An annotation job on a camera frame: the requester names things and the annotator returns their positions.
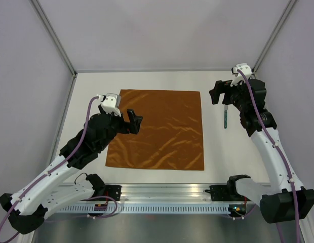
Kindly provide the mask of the green handled knife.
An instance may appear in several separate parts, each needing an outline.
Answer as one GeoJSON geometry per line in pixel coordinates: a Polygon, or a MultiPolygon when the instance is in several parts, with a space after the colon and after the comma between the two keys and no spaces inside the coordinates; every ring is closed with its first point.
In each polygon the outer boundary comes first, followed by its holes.
{"type": "Polygon", "coordinates": [[[228,115],[228,105],[224,106],[224,129],[227,129],[227,115],[228,115]]]}

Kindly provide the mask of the brown satin napkin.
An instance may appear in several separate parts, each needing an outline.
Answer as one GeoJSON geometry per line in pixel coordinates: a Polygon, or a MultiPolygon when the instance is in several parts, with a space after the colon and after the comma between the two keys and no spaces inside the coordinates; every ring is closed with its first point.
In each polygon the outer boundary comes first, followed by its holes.
{"type": "Polygon", "coordinates": [[[201,95],[198,91],[121,90],[120,110],[143,120],[138,134],[118,134],[109,144],[107,167],[204,170],[201,95]]]}

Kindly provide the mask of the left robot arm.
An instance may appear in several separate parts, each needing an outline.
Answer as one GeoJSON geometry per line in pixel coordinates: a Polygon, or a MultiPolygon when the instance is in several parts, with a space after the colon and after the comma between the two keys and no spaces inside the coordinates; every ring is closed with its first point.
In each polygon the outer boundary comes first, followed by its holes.
{"type": "Polygon", "coordinates": [[[85,181],[69,190],[53,194],[58,185],[82,170],[108,146],[117,134],[138,134],[143,120],[133,110],[127,110],[129,121],[114,113],[86,116],[84,128],[61,148],[51,164],[20,191],[0,196],[0,205],[7,212],[7,220],[20,234],[39,228],[59,209],[79,200],[101,200],[106,185],[97,174],[89,174],[85,181]]]}

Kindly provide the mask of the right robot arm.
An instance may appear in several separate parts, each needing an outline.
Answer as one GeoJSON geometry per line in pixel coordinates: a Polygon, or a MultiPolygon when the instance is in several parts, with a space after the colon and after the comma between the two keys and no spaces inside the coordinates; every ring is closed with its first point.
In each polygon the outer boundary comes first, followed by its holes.
{"type": "Polygon", "coordinates": [[[219,80],[209,94],[213,104],[218,104],[223,94],[222,103],[240,112],[241,124],[258,149],[270,186],[264,187],[248,175],[234,175],[227,181],[226,194],[232,200],[244,196],[257,204],[267,223],[304,219],[314,205],[314,190],[304,187],[286,158],[275,119],[265,108],[265,83],[250,79],[249,84],[251,89],[243,81],[232,86],[229,80],[219,80]]]}

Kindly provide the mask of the aluminium mounting rail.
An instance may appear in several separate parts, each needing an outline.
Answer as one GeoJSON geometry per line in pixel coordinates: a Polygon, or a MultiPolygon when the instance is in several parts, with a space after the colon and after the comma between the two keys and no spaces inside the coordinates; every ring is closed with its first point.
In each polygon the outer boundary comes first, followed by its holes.
{"type": "Polygon", "coordinates": [[[243,203],[243,196],[231,197],[231,201],[211,201],[209,194],[204,190],[211,185],[226,185],[225,183],[170,183],[170,184],[106,184],[121,185],[122,194],[120,203],[243,203]]]}

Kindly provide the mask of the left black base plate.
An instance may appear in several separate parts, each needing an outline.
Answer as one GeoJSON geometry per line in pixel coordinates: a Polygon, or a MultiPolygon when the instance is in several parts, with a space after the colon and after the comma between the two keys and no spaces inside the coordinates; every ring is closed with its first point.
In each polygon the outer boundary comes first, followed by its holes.
{"type": "Polygon", "coordinates": [[[122,186],[121,185],[106,185],[104,189],[104,196],[109,196],[116,201],[120,200],[122,194],[122,186]]]}

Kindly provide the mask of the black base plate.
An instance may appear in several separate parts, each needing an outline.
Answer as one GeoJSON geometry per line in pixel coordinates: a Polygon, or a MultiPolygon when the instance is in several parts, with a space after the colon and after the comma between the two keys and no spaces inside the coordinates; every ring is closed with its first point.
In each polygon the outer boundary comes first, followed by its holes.
{"type": "Polygon", "coordinates": [[[106,185],[104,189],[104,196],[109,196],[116,201],[120,200],[122,194],[122,186],[121,185],[106,185]]]}
{"type": "Polygon", "coordinates": [[[210,195],[211,201],[232,200],[226,185],[211,185],[208,189],[205,189],[204,192],[210,195]]]}

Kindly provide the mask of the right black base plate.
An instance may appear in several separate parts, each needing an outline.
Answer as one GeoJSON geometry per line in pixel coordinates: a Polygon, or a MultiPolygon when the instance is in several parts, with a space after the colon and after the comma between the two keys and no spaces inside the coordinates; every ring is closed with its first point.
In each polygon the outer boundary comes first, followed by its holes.
{"type": "Polygon", "coordinates": [[[226,185],[211,185],[208,189],[205,189],[204,192],[210,195],[211,201],[232,200],[226,185]]]}

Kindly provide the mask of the left aluminium frame post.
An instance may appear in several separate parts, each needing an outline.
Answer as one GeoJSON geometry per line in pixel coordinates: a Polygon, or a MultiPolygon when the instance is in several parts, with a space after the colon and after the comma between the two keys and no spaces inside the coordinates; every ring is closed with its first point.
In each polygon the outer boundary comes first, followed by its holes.
{"type": "Polygon", "coordinates": [[[54,30],[47,14],[45,13],[43,7],[41,6],[41,3],[38,0],[30,0],[29,2],[32,5],[36,14],[38,15],[41,23],[43,24],[45,30],[47,31],[50,39],[52,40],[53,44],[55,45],[55,48],[57,49],[59,55],[61,56],[64,64],[68,68],[72,77],[76,77],[77,71],[75,70],[70,58],[68,57],[68,54],[66,53],[58,35],[56,34],[56,31],[54,30]]]}

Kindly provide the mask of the aluminium frame post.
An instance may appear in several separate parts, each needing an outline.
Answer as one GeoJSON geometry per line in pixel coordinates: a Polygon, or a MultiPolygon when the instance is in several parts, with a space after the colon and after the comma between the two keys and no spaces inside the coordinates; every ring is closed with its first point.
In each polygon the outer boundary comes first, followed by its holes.
{"type": "Polygon", "coordinates": [[[32,5],[36,14],[38,15],[41,23],[43,24],[45,30],[47,31],[50,39],[52,40],[53,44],[55,45],[55,48],[57,49],[59,55],[61,56],[64,64],[68,68],[72,77],[76,77],[77,71],[75,70],[70,58],[68,57],[68,54],[66,53],[58,35],[56,34],[56,31],[54,30],[47,14],[45,13],[43,7],[41,6],[41,3],[38,0],[30,0],[29,2],[32,5]]]}
{"type": "Polygon", "coordinates": [[[280,34],[282,28],[284,27],[286,21],[288,20],[290,14],[294,10],[298,0],[288,0],[284,10],[282,11],[277,23],[274,26],[269,38],[267,39],[262,51],[260,52],[254,66],[252,67],[253,74],[256,74],[258,69],[260,68],[262,62],[264,61],[268,51],[270,50],[271,46],[273,45],[274,41],[280,34]]]}

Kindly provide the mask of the right aluminium frame post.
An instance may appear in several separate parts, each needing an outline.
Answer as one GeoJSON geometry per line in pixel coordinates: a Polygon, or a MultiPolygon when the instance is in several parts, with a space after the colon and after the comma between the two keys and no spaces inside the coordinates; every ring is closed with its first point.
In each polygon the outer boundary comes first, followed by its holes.
{"type": "Polygon", "coordinates": [[[270,50],[271,46],[273,45],[274,41],[280,34],[282,28],[284,27],[286,21],[288,20],[290,14],[294,10],[298,0],[288,0],[284,10],[282,11],[277,23],[274,26],[269,38],[267,39],[262,51],[260,52],[254,66],[252,67],[253,74],[256,74],[258,69],[260,68],[262,62],[264,61],[268,51],[270,50]]]}

